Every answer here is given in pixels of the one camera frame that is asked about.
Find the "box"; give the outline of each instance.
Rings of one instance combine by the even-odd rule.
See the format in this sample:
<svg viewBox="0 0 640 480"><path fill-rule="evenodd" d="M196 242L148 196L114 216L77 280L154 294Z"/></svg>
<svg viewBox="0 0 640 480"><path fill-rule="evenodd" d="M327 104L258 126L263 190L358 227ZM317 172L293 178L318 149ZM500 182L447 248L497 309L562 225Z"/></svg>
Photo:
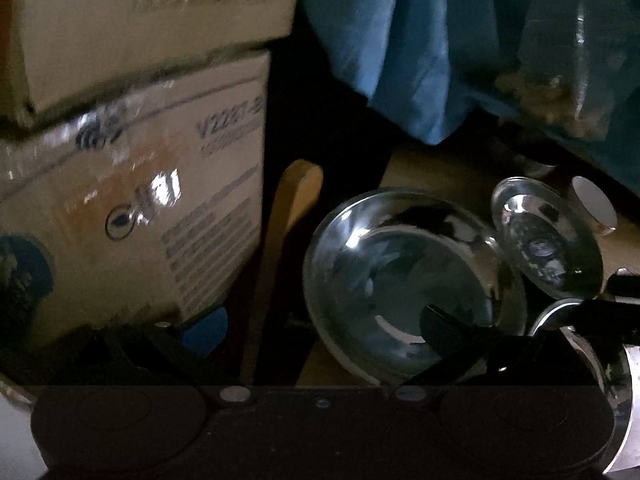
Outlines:
<svg viewBox="0 0 640 480"><path fill-rule="evenodd" d="M0 114L33 128L141 72L290 31L296 0L0 0Z"/></svg>
<svg viewBox="0 0 640 480"><path fill-rule="evenodd" d="M0 341L219 303L258 245L269 55L0 140Z"/></svg>

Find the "plastic bag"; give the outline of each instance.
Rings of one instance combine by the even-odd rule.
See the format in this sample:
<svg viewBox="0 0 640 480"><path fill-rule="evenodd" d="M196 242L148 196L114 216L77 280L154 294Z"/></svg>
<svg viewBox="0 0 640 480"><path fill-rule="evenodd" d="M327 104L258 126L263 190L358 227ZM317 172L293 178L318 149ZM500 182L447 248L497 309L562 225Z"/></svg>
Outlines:
<svg viewBox="0 0 640 480"><path fill-rule="evenodd" d="M640 86L634 0L532 0L518 52L501 75L522 111L572 137L602 140L617 104Z"/></svg>

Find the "metal screw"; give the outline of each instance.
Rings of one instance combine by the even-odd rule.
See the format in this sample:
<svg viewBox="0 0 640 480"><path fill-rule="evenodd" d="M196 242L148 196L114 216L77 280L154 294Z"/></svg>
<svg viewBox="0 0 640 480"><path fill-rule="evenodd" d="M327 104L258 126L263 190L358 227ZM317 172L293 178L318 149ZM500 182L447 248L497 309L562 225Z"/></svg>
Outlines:
<svg viewBox="0 0 640 480"><path fill-rule="evenodd" d="M329 399L323 399L319 397L316 399L316 408L328 408L331 405L331 401Z"/></svg>
<svg viewBox="0 0 640 480"><path fill-rule="evenodd" d="M225 402L247 402L251 398L251 391L244 386L227 386L220 390L219 395Z"/></svg>
<svg viewBox="0 0 640 480"><path fill-rule="evenodd" d="M427 392L421 386L400 386L396 390L396 399L405 402L420 402L427 398Z"/></svg>

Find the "black circular disc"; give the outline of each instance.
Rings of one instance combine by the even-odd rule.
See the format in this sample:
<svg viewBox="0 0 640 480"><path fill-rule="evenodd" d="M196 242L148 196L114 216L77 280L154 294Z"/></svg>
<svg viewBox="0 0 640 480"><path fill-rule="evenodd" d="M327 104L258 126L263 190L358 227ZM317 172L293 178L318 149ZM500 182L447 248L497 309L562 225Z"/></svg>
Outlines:
<svg viewBox="0 0 640 480"><path fill-rule="evenodd" d="M614 426L596 386L459 386L444 395L440 419L475 462L542 476L596 463Z"/></svg>
<svg viewBox="0 0 640 480"><path fill-rule="evenodd" d="M192 386L52 386L36 404L31 431L49 467L123 472L176 455L206 413Z"/></svg>

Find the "transparent plastic bag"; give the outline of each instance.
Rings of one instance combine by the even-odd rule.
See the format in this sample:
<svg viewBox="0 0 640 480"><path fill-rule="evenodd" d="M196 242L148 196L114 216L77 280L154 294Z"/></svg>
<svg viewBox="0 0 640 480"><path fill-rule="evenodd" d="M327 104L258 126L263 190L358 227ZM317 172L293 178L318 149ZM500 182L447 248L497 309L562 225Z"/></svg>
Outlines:
<svg viewBox="0 0 640 480"><path fill-rule="evenodd" d="M524 113L572 137L602 140L617 104L640 86L633 0L532 0L520 69L498 77Z"/></svg>

